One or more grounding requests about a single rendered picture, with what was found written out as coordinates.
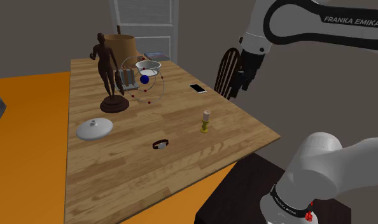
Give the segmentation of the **blue book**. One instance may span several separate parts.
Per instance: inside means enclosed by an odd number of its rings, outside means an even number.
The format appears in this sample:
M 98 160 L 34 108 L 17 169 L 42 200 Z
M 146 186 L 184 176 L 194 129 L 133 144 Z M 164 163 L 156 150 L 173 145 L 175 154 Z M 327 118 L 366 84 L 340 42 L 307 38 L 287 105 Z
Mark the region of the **blue book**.
M 152 61 L 170 61 L 170 57 L 164 54 L 163 52 L 146 52 L 144 53 L 144 56 Z

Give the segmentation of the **dark brown human figure statue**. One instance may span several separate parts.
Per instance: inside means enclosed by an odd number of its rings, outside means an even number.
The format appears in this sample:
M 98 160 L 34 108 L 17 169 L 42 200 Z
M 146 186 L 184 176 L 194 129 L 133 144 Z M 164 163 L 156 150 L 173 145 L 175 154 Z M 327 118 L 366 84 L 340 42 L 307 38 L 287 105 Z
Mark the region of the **dark brown human figure statue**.
M 100 109 L 105 113 L 119 113 L 129 107 L 129 101 L 124 98 L 119 68 L 111 47 L 105 44 L 103 33 L 97 34 L 97 40 L 99 44 L 93 47 L 89 57 L 95 60 L 96 55 L 99 56 L 97 69 L 108 93 L 101 102 Z

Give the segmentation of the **wooden table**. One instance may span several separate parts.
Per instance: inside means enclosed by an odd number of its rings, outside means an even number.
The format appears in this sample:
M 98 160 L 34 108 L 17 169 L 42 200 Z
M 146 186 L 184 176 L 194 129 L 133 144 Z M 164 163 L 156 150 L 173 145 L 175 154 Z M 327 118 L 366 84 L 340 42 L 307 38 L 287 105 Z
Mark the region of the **wooden table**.
M 71 61 L 64 224 L 117 224 L 279 138 L 210 87 L 196 93 L 196 77 L 175 63 L 163 62 L 161 74 L 161 100 L 129 96 L 127 110 L 106 114 L 96 61 Z M 151 90 L 134 95 L 154 101 L 161 93 L 158 77 Z M 202 133 L 205 110 L 211 115 Z M 76 129 L 93 118 L 112 121 L 112 131 L 79 139 Z M 153 149 L 161 139 L 169 144 Z

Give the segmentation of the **white panel door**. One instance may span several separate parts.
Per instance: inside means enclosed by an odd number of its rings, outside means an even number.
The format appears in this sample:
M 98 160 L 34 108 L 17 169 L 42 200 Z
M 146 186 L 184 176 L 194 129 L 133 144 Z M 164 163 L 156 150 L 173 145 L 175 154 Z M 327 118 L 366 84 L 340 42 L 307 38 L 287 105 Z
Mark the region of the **white panel door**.
M 109 0 L 113 30 L 136 39 L 140 53 L 162 52 L 178 61 L 179 0 Z

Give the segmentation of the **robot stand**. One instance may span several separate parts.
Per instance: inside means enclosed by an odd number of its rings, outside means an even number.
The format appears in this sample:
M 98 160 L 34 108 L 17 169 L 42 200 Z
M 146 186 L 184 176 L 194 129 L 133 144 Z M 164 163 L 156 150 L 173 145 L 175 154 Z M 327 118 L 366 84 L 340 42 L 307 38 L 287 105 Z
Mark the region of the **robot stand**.
M 194 224 L 267 224 L 260 200 L 283 172 L 254 153 L 239 160 L 197 211 Z M 352 224 L 351 208 L 335 199 L 317 197 L 312 209 L 318 224 Z

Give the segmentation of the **white phone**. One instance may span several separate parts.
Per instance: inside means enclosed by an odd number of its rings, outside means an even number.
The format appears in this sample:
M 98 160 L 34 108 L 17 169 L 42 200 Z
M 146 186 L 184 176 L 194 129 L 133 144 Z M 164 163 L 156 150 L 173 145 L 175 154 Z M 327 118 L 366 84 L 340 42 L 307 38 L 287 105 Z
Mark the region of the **white phone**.
M 196 83 L 190 84 L 190 87 L 198 94 L 206 93 L 206 90 Z

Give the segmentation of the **dark brown wooden chair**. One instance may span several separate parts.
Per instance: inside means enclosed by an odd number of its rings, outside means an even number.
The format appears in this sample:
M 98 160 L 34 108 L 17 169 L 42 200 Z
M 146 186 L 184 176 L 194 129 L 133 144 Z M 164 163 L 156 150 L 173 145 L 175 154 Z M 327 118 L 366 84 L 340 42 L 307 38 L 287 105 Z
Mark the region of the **dark brown wooden chair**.
M 238 49 L 229 48 L 223 55 L 218 68 L 214 91 L 222 95 L 224 98 L 230 98 L 231 84 L 230 81 L 241 68 L 241 55 Z

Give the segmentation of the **candle on yellow holder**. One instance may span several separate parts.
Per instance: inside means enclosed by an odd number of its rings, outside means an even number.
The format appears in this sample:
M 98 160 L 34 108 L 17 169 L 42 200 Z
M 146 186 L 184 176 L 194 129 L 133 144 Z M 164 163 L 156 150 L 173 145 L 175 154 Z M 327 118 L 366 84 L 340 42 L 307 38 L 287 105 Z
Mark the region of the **candle on yellow holder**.
M 210 110 L 205 110 L 203 112 L 203 115 L 202 115 L 202 126 L 200 128 L 200 131 L 202 133 L 207 133 L 208 132 L 208 123 L 210 121 L 210 115 L 211 115 L 211 112 Z

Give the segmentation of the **white lid with knob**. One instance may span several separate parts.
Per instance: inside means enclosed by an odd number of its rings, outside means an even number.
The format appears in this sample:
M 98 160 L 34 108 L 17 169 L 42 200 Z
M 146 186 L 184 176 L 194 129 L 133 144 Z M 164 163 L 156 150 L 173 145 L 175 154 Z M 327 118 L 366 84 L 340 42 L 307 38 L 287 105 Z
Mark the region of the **white lid with knob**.
M 79 125 L 76 136 L 84 141 L 95 141 L 107 136 L 112 129 L 112 121 L 106 118 L 93 118 Z

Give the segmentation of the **white bowl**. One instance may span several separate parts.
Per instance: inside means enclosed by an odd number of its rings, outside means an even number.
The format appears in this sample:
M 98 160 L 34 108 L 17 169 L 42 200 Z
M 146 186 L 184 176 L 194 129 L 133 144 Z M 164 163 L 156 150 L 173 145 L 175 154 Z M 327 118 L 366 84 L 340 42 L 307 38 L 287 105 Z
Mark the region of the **white bowl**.
M 161 63 L 152 60 L 143 60 L 136 63 L 141 75 L 156 76 L 161 68 Z

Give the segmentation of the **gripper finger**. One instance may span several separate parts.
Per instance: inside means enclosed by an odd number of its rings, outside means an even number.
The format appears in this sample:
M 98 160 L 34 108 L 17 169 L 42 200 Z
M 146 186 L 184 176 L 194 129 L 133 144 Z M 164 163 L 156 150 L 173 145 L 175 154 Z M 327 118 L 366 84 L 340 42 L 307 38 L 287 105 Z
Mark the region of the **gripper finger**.
M 244 83 L 245 77 L 243 71 L 237 71 L 230 80 L 230 97 L 236 98 L 239 90 Z
M 244 91 L 248 90 L 249 84 L 254 80 L 254 78 L 255 74 L 244 74 L 242 83 L 242 89 Z

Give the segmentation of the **tan cylindrical basket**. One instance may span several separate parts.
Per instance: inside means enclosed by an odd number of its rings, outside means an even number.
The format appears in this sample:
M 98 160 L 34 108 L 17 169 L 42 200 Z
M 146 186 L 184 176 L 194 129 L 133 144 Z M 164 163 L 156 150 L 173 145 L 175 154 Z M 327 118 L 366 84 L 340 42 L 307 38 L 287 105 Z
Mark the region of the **tan cylindrical basket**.
M 118 68 L 134 67 L 138 62 L 135 37 L 126 34 L 105 35 L 105 44 L 113 50 Z

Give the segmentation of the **grey rack with wooden slats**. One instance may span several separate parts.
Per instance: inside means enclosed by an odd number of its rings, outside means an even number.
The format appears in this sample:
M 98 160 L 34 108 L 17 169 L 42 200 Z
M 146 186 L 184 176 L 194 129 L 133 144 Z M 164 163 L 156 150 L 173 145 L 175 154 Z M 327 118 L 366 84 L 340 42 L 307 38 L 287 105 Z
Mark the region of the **grey rack with wooden slats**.
M 139 85 L 135 81 L 135 72 L 133 68 L 123 68 L 119 69 L 119 77 L 121 79 L 123 90 L 136 90 Z

